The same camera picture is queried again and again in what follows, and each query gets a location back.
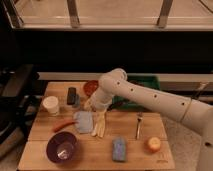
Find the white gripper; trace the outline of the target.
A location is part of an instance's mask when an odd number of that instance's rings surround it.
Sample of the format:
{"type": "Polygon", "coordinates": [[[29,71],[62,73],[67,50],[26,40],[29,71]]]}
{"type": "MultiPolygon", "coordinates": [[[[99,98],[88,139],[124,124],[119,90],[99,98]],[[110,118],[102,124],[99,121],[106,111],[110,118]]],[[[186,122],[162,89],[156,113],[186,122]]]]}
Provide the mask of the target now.
{"type": "Polygon", "coordinates": [[[98,118],[96,122],[96,132],[102,133],[105,123],[105,111],[109,107],[109,103],[103,103],[97,98],[89,98],[87,100],[87,109],[90,111],[101,111],[98,113],[98,118]]]}

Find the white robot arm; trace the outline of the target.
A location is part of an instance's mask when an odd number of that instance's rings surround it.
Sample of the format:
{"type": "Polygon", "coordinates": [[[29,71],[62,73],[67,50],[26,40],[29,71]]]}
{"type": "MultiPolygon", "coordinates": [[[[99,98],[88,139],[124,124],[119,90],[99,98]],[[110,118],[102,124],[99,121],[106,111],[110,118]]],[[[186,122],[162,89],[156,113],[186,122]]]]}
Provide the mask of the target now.
{"type": "Polygon", "coordinates": [[[199,134],[202,141],[196,171],[213,171],[213,105],[130,83],[121,68],[100,76],[99,87],[89,98],[88,107],[106,110],[114,96],[163,114],[199,134]]]}

